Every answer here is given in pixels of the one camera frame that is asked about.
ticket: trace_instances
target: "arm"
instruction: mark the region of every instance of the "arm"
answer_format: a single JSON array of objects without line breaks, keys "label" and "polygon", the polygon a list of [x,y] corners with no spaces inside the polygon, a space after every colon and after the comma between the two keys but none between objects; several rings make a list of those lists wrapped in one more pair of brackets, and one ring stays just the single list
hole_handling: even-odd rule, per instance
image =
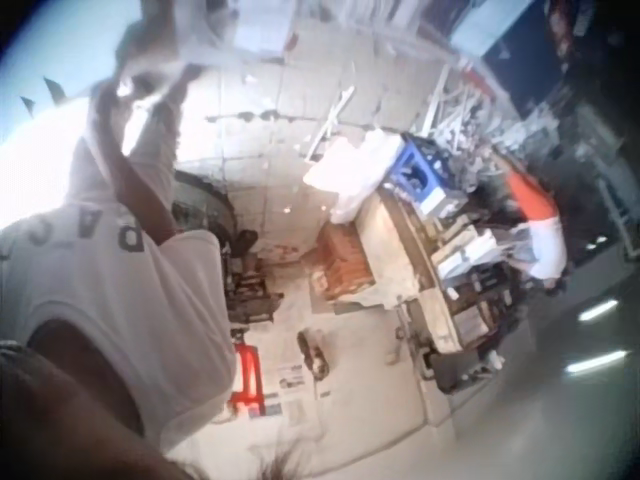
[{"label": "arm", "polygon": [[161,245],[176,234],[173,217],[131,166],[116,141],[109,121],[116,101],[112,83],[99,89],[90,109],[85,139],[116,200],[127,207],[147,235]]}]

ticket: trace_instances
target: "person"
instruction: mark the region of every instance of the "person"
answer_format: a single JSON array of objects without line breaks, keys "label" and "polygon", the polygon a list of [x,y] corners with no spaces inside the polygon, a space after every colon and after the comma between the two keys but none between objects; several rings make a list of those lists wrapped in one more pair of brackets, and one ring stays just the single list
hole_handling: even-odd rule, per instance
[{"label": "person", "polygon": [[[0,472],[7,479],[207,478],[166,459],[118,421],[74,378],[35,351],[0,341]],[[292,451],[259,480],[295,480]]]},{"label": "person", "polygon": [[[218,240],[179,233],[170,213],[180,107],[199,73],[182,71],[129,157],[132,101],[117,97],[118,79],[99,85],[66,203],[0,232],[0,340],[42,356],[162,452],[221,410],[236,371]],[[67,413],[77,427],[92,421]]]},{"label": "person", "polygon": [[506,173],[506,182],[515,201],[527,219],[531,236],[533,261],[509,258],[514,268],[542,281],[548,292],[562,286],[567,265],[567,248],[562,233],[558,207],[536,180],[518,171],[509,158],[491,149],[492,159]]}]

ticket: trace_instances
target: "white tiled floor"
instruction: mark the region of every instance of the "white tiled floor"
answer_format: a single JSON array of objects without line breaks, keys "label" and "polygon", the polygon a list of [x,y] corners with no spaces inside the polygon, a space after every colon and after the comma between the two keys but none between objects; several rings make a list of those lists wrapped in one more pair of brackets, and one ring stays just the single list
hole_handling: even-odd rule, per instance
[{"label": "white tiled floor", "polygon": [[[441,62],[398,57],[376,45],[371,35],[334,24],[297,20],[296,32],[298,44],[285,55],[284,65],[212,70],[192,85],[179,152],[179,168],[221,185],[240,223],[256,227],[261,245],[296,250],[297,256],[286,256],[293,260],[305,252],[310,238],[315,240],[335,197],[324,195],[308,205],[289,202],[284,196],[291,195],[283,195],[283,188],[304,189],[302,178],[311,166],[304,158],[340,91],[356,87],[340,116],[345,125],[335,130],[358,145],[372,125],[408,129],[426,111],[442,68]],[[258,117],[268,110],[277,110],[278,117]],[[295,207],[292,215],[283,212],[288,203]],[[281,261],[270,252],[258,253],[267,261]]]},{"label": "white tiled floor", "polygon": [[176,450],[179,458],[200,464],[212,478],[250,478],[259,458],[268,458],[275,447],[293,445],[305,473],[313,474],[366,457],[422,425],[422,397],[408,353],[403,352],[396,365],[385,364],[394,345],[397,317],[393,312],[373,309],[314,315],[308,278],[300,266],[274,270],[271,283],[273,291],[285,293],[275,323],[253,329],[246,338],[259,349],[265,393],[283,395],[277,368],[301,362],[296,334],[311,327],[323,332],[331,365],[329,377],[316,392],[330,395],[314,399],[319,394],[314,394],[307,377],[308,388],[298,397],[307,419],[301,428],[291,424],[286,410],[280,417],[250,420],[245,416],[206,427]]}]

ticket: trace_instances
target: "blue crate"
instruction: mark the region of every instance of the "blue crate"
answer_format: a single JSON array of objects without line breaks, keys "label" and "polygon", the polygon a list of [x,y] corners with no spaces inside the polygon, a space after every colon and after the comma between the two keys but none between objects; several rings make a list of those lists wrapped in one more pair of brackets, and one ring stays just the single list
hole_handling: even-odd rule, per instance
[{"label": "blue crate", "polygon": [[433,141],[405,135],[405,147],[390,171],[394,185],[404,191],[424,214],[451,212],[466,201],[449,169],[449,154]]}]

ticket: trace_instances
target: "fluorescent light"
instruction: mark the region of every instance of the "fluorescent light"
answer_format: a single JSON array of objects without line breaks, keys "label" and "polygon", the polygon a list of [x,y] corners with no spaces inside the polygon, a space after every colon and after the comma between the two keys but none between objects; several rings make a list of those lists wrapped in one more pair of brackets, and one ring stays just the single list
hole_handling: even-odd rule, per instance
[{"label": "fluorescent light", "polygon": [[581,322],[588,322],[589,320],[593,320],[597,316],[602,315],[603,313],[614,309],[617,305],[618,305],[617,300],[607,300],[606,302],[596,305],[595,307],[590,308],[589,310],[585,310],[580,314],[578,319]]},{"label": "fluorescent light", "polygon": [[569,373],[581,373],[592,368],[603,367],[609,363],[615,362],[624,358],[627,353],[624,350],[618,350],[617,352],[602,355],[601,357],[592,358],[591,360],[585,360],[584,362],[573,363],[566,368]]}]

